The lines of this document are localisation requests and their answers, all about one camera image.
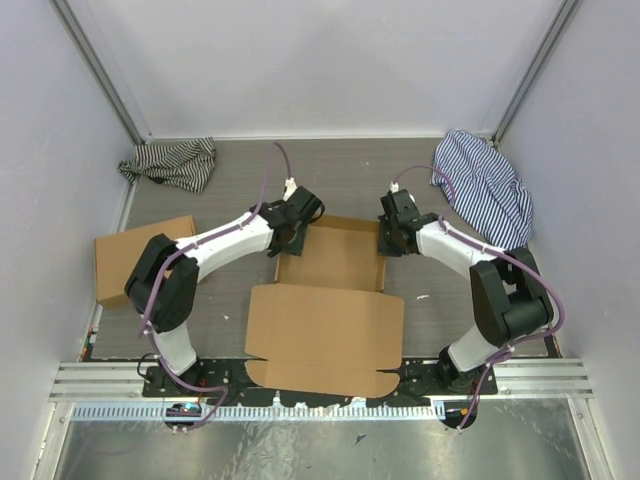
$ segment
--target striped shirt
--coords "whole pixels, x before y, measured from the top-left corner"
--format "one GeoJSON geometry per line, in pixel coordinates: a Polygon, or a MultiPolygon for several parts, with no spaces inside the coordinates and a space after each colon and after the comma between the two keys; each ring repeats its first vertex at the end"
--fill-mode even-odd
{"type": "Polygon", "coordinates": [[[137,175],[145,175],[156,183],[202,193],[215,158],[213,138],[169,145],[136,145],[134,158],[120,162],[118,171],[131,183],[137,175]]]}
{"type": "MultiPolygon", "coordinates": [[[[475,135],[453,130],[438,145],[433,166],[453,183],[454,210],[489,243],[507,250],[527,243],[533,223],[531,195],[504,155],[475,135]]],[[[441,175],[434,172],[431,183],[451,202],[441,175]]]]}

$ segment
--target connector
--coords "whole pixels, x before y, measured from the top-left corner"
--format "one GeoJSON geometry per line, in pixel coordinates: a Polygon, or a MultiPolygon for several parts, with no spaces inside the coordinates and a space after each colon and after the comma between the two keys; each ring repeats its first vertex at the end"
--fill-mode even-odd
{"type": "Polygon", "coordinates": [[[293,195],[293,192],[295,192],[297,188],[298,186],[296,185],[296,179],[293,177],[287,178],[284,181],[284,194],[282,195],[282,199],[285,202],[289,200],[289,198],[291,197],[291,195],[293,195]]]}

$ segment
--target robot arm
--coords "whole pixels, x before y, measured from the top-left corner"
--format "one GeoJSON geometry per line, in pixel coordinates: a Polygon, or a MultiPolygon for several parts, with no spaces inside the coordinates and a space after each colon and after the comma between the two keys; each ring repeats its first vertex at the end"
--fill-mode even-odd
{"type": "Polygon", "coordinates": [[[186,323],[198,282],[250,253],[269,250],[269,256],[277,255],[317,219],[318,209],[322,214],[324,205],[304,187],[296,187],[285,192],[284,200],[261,205],[256,215],[252,213],[255,208],[227,225],[193,237],[175,242],[165,235],[153,237],[125,286],[134,308],[143,314],[162,264],[193,245],[170,265],[171,274],[162,281],[149,318],[157,350],[171,372],[187,383],[194,384],[198,378],[197,371],[190,372],[197,370],[197,355],[186,323]]]}
{"type": "MultiPolygon", "coordinates": [[[[484,248],[473,248],[456,238],[478,243],[448,222],[441,225],[437,215],[420,215],[407,190],[390,191],[380,200],[385,212],[379,217],[380,254],[434,258],[471,283],[475,325],[440,352],[438,372],[443,383],[450,384],[460,374],[484,365],[509,342],[553,319],[549,297],[538,282],[484,248]],[[515,286],[515,290],[507,293],[505,284],[515,286]]],[[[503,252],[538,272],[533,255],[526,248],[491,250],[503,252]]]]}

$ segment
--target cardboard box flap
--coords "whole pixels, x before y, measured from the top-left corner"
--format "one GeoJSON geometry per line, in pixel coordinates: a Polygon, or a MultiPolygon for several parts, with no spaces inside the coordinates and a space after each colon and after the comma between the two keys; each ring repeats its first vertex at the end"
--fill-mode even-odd
{"type": "Polygon", "coordinates": [[[187,215],[165,222],[125,230],[96,238],[96,301],[105,308],[128,305],[124,286],[149,240],[164,233],[171,240],[195,233],[193,217],[187,215]]]}
{"type": "Polygon", "coordinates": [[[249,360],[247,373],[258,385],[299,392],[326,393],[346,397],[379,398],[398,386],[396,373],[373,370],[331,369],[314,365],[249,360]]]}
{"type": "Polygon", "coordinates": [[[276,282],[381,292],[385,258],[377,252],[378,227],[324,215],[309,227],[301,256],[278,257],[276,282]]]}
{"type": "Polygon", "coordinates": [[[303,285],[252,289],[246,352],[251,379],[270,388],[384,396],[398,383],[402,299],[303,285]]]}

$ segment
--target gray wall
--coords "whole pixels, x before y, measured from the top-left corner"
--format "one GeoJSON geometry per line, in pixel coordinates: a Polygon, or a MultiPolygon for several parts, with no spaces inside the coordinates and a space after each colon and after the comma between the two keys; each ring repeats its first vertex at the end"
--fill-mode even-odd
{"type": "Polygon", "coordinates": [[[92,308],[93,245],[132,151],[49,2],[0,2],[0,476],[30,473],[58,363],[92,308]]]}
{"type": "Polygon", "coordinates": [[[156,138],[495,130],[559,0],[70,0],[156,138]]]}
{"type": "Polygon", "coordinates": [[[640,2],[587,1],[504,142],[622,478],[640,478],[640,2]]]}

